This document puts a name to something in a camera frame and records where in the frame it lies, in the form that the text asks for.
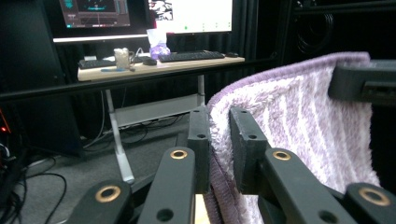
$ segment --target desk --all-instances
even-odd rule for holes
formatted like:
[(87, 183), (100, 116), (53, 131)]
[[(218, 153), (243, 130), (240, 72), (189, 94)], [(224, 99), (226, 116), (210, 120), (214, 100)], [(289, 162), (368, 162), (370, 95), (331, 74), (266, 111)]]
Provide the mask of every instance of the desk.
[[(224, 58), (214, 60), (201, 60), (177, 63), (160, 63), (155, 66), (147, 66), (142, 63), (134, 66), (135, 71), (123, 72), (101, 72), (103, 68), (93, 68), (78, 70), (79, 81), (95, 81), (106, 78), (128, 77), (128, 76), (144, 76), (151, 74), (159, 74), (153, 77), (161, 78), (163, 72), (177, 72), (185, 69), (205, 68), (219, 64), (241, 63), (244, 58)], [(108, 105), (108, 114), (111, 120), (111, 127), (113, 129), (115, 140), (115, 151), (120, 167), (120, 172), (123, 181), (132, 184), (134, 183), (134, 175), (132, 173), (130, 164), (125, 155), (121, 140), (119, 127), (142, 122), (150, 119), (163, 118), (175, 114), (189, 112), (199, 105), (205, 104), (205, 83), (204, 75), (198, 76), (198, 92), (194, 95), (177, 97), (169, 100), (148, 103), (143, 105), (134, 105), (120, 109), (114, 109), (111, 91), (106, 90), (106, 98)]]

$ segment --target fuzzy towel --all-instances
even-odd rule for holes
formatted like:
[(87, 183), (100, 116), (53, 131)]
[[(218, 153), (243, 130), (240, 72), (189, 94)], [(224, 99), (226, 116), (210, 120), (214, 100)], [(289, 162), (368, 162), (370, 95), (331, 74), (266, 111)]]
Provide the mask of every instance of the fuzzy towel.
[(248, 110), (272, 147), (297, 154), (324, 185), (345, 192), (354, 182), (379, 185), (371, 166), (371, 104), (330, 99), (337, 63), (368, 63), (365, 52), (340, 52), (243, 78), (208, 102), (213, 146), (211, 223), (262, 223), (257, 196), (241, 195), (233, 178), (229, 126), (232, 105)]

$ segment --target brass grommet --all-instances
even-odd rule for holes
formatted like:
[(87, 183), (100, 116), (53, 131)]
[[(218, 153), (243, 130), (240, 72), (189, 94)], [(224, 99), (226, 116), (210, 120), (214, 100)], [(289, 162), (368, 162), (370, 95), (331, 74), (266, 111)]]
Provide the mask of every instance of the brass grommet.
[[(371, 197), (368, 193), (373, 193), (376, 196), (379, 197), (379, 199), (375, 199)], [(388, 206), (390, 205), (390, 199), (382, 193), (381, 191), (378, 191), (376, 189), (369, 189), (369, 188), (361, 188), (359, 189), (359, 195), (365, 199), (366, 201), (379, 205), (379, 206)]]
[[(108, 195), (103, 195), (106, 190), (112, 190)], [(118, 186), (104, 186), (96, 192), (95, 198), (99, 203), (110, 203), (118, 198), (121, 194), (121, 189)]]
[(175, 150), (171, 152), (171, 157), (175, 160), (182, 160), (186, 158), (188, 153), (185, 150)]
[(290, 154), (284, 151), (275, 151), (273, 156), (281, 161), (288, 161), (291, 159)]

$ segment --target computer monitor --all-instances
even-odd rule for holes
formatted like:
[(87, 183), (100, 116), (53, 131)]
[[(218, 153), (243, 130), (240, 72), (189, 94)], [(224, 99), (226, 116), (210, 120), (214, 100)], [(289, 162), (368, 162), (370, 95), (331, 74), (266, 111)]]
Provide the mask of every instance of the computer monitor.
[(144, 0), (44, 0), (55, 43), (147, 37)]
[(231, 32), (233, 0), (145, 0), (150, 24), (168, 34)]

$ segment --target keyboard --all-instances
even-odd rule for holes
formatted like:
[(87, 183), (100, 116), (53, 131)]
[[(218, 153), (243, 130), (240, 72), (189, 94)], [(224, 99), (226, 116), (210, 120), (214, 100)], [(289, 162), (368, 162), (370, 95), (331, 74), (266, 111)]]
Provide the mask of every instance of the keyboard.
[(111, 62), (109, 60), (81, 60), (78, 62), (78, 67), (80, 69), (90, 69), (90, 68), (97, 68), (97, 67), (109, 67), (109, 66), (116, 66), (116, 62)]
[(216, 51), (197, 51), (172, 53), (170, 55), (158, 55), (158, 60), (162, 63), (175, 63), (196, 60), (223, 59), (224, 55)]

